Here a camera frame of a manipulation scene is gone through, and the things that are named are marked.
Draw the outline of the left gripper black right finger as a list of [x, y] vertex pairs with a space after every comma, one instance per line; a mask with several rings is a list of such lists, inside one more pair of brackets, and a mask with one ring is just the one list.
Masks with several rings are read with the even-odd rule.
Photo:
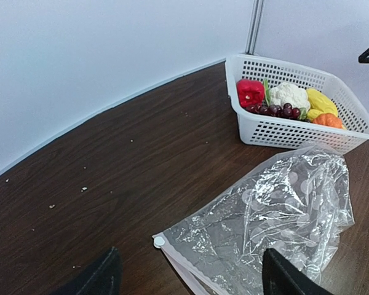
[[263, 254], [262, 282], [264, 295], [331, 295], [274, 248], [266, 249]]

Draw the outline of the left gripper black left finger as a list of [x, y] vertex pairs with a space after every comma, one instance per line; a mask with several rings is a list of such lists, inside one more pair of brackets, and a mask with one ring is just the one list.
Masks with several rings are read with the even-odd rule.
[[51, 294], [120, 294], [121, 281], [122, 259], [118, 249], [111, 247], [76, 278]]

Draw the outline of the clear zip top bag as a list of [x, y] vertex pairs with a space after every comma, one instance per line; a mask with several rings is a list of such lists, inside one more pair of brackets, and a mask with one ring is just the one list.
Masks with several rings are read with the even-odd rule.
[[259, 164], [153, 242], [195, 294], [261, 294], [266, 249], [319, 283], [353, 224], [344, 157], [308, 143]]

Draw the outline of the white toy cauliflower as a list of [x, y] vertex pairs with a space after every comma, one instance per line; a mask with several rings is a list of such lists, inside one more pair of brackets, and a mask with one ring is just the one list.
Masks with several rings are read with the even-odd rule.
[[272, 108], [284, 107], [288, 103], [300, 111], [308, 112], [310, 110], [311, 105], [305, 89], [289, 82], [281, 82], [278, 86], [270, 87], [267, 79], [263, 81], [263, 86], [265, 92], [264, 104], [267, 108], [271, 106]]

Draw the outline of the red toy bell pepper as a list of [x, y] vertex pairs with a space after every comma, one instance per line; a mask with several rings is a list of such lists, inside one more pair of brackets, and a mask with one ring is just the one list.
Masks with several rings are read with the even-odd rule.
[[237, 95], [241, 107], [261, 104], [265, 98], [265, 89], [260, 81], [241, 79], [236, 84]]

